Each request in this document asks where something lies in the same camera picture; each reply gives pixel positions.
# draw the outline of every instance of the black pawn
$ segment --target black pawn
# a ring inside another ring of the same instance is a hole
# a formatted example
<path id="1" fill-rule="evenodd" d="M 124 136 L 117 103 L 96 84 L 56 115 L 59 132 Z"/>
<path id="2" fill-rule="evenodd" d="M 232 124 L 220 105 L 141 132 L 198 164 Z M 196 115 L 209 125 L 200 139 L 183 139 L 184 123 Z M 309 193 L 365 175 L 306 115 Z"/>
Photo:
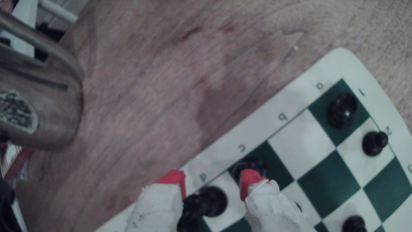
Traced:
<path id="1" fill-rule="evenodd" d="M 351 216 L 343 224 L 342 232 L 367 232 L 365 221 L 361 216 Z"/>
<path id="2" fill-rule="evenodd" d="M 368 156 L 377 156 L 388 144 L 388 136 L 385 132 L 371 131 L 362 140 L 362 149 Z"/>
<path id="3" fill-rule="evenodd" d="M 248 160 L 239 161 L 234 165 L 234 167 L 232 169 L 232 175 L 235 178 L 237 183 L 239 183 L 240 174 L 245 169 L 255 170 L 261 176 L 266 176 L 267 175 L 267 168 L 266 168 L 265 163 L 262 160 L 260 160 L 260 159 L 248 159 Z"/>
<path id="4" fill-rule="evenodd" d="M 352 125 L 357 108 L 356 97 L 349 92 L 343 92 L 330 104 L 328 120 L 335 128 L 347 128 Z"/>
<path id="5" fill-rule="evenodd" d="M 178 222 L 178 232 L 197 231 L 203 216 L 216 217 L 227 208 L 228 199 L 220 188 L 206 186 L 183 200 L 183 213 Z"/>

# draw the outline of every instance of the wooden floor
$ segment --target wooden floor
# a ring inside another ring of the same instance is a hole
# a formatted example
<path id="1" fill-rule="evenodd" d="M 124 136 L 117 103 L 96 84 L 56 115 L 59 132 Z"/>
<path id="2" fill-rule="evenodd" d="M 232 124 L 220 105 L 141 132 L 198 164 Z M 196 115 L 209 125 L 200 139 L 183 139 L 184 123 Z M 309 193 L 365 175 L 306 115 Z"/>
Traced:
<path id="1" fill-rule="evenodd" d="M 36 151 L 17 186 L 29 231 L 93 231 L 336 47 L 412 131 L 411 13 L 407 0 L 91 0 L 61 42 L 87 74 L 78 135 Z"/>

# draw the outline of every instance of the chessboard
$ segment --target chessboard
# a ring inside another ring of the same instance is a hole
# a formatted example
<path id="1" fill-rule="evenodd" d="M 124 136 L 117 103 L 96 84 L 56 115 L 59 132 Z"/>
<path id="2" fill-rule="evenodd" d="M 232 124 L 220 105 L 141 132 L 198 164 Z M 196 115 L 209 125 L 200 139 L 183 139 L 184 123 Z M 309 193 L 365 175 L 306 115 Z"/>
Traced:
<path id="1" fill-rule="evenodd" d="M 370 148 L 366 140 L 383 145 Z M 318 232 L 342 231 L 354 215 L 368 232 L 395 232 L 412 228 L 411 152 L 411 134 L 390 99 L 362 63 L 339 48 L 181 170 L 188 195 L 216 186 L 228 198 L 221 215 L 199 220 L 200 232 L 251 232 L 235 169 L 256 160 Z M 132 209 L 96 232 L 124 231 Z"/>

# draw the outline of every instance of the black chess piece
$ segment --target black chess piece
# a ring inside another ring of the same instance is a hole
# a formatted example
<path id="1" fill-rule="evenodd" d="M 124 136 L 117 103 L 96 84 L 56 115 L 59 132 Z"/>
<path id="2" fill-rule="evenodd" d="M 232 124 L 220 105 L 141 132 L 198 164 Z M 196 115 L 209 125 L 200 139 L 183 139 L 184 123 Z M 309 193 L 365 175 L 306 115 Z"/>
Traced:
<path id="1" fill-rule="evenodd" d="M 328 120 L 335 128 L 347 128 L 352 125 L 357 108 L 356 97 L 349 92 L 343 92 L 329 105 Z"/>
<path id="2" fill-rule="evenodd" d="M 267 168 L 265 163 L 260 159 L 248 159 L 239 161 L 235 164 L 232 169 L 232 175 L 235 178 L 236 182 L 239 183 L 240 173 L 245 169 L 252 169 L 259 173 L 261 176 L 266 176 Z"/>
<path id="3" fill-rule="evenodd" d="M 371 131 L 363 137 L 363 152 L 371 157 L 377 156 L 388 144 L 388 136 L 383 131 Z"/>
<path id="4" fill-rule="evenodd" d="M 228 199 L 220 188 L 206 186 L 183 200 L 183 213 L 178 222 L 178 232 L 195 232 L 203 216 L 216 217 L 227 208 Z"/>
<path id="5" fill-rule="evenodd" d="M 365 221 L 361 216 L 351 216 L 343 224 L 342 232 L 367 232 Z"/>

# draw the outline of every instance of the white square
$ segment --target white square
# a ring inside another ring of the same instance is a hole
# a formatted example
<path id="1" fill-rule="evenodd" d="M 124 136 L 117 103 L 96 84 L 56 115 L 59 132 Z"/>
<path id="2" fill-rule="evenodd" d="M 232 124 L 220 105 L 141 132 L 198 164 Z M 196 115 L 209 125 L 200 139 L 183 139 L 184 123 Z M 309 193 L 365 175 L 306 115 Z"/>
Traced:
<path id="1" fill-rule="evenodd" d="M 370 131 L 378 131 L 371 118 L 337 147 L 337 151 L 361 187 L 369 183 L 394 157 L 389 146 L 375 157 L 369 157 L 363 152 L 362 140 Z"/>
<path id="2" fill-rule="evenodd" d="M 322 219 L 319 216 L 318 212 L 313 207 L 312 203 L 296 181 L 288 185 L 281 192 L 285 194 L 291 201 L 294 201 L 300 205 L 303 216 L 311 226 L 315 226 L 319 222 L 321 222 Z"/>
<path id="3" fill-rule="evenodd" d="M 353 215 L 361 216 L 364 219 L 367 231 L 375 231 L 382 224 L 363 189 L 360 189 L 344 204 L 329 214 L 323 220 L 323 223 L 329 231 L 342 231 L 346 219 Z"/>
<path id="4" fill-rule="evenodd" d="M 227 208 L 221 215 L 213 218 L 203 217 L 212 232 L 219 232 L 242 219 L 246 214 L 246 207 L 240 199 L 239 187 L 229 172 L 224 172 L 209 185 L 221 188 L 228 198 Z"/>
<path id="5" fill-rule="evenodd" d="M 335 149 L 335 145 L 308 109 L 268 142 L 295 180 Z"/>
<path id="6" fill-rule="evenodd" d="M 412 195 L 383 223 L 385 231 L 408 231 L 412 228 Z"/>

